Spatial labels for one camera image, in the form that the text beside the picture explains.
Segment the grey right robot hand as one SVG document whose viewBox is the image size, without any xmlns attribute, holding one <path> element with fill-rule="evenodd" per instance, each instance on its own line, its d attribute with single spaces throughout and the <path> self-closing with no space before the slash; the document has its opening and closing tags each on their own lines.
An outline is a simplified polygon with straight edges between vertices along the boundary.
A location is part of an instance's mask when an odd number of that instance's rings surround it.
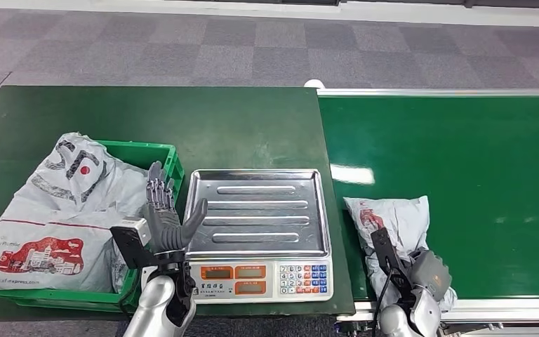
<svg viewBox="0 0 539 337">
<path fill-rule="evenodd" d="M 410 280 L 426 288 L 435 301 L 443 300 L 451 287 L 452 276 L 442 258 L 424 248 L 412 252 L 410 257 L 413 259 L 409 272 Z"/>
</svg>

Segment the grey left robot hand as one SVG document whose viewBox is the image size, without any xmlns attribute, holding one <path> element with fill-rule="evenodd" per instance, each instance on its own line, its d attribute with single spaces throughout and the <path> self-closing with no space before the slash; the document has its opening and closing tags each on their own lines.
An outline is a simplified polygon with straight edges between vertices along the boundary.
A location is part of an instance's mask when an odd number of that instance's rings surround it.
<svg viewBox="0 0 539 337">
<path fill-rule="evenodd" d="M 143 215 L 152 236 L 151 249 L 155 253 L 182 250 L 192 241 L 208 212 L 208 200 L 196 204 L 191 216 L 181 222 L 173 204 L 173 191 L 164 179 L 162 163 L 152 163 L 147 174 L 146 198 Z"/>
</svg>

